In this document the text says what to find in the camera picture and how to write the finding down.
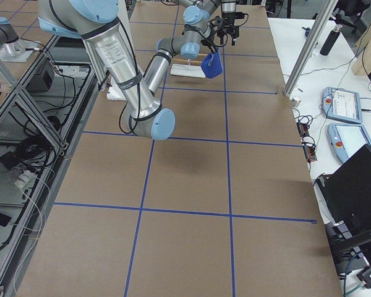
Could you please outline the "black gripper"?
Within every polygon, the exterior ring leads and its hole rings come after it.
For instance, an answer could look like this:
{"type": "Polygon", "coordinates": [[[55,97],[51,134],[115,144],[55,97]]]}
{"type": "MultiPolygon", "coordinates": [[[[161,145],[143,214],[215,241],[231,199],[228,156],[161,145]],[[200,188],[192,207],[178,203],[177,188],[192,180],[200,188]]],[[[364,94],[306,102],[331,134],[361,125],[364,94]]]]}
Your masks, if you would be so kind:
{"type": "Polygon", "coordinates": [[[218,31],[220,46],[226,46],[230,41],[231,46],[236,44],[239,37],[239,28],[241,25],[235,25],[235,20],[244,19],[243,12],[222,12],[222,27],[218,31]]]}
{"type": "Polygon", "coordinates": [[[210,29],[210,34],[208,37],[202,36],[202,45],[208,46],[211,53],[218,52],[218,46],[226,45],[226,29],[224,26],[224,20],[216,16],[214,19],[208,21],[208,28],[210,29]],[[220,39],[220,44],[215,44],[215,36],[218,36],[220,39]]]}

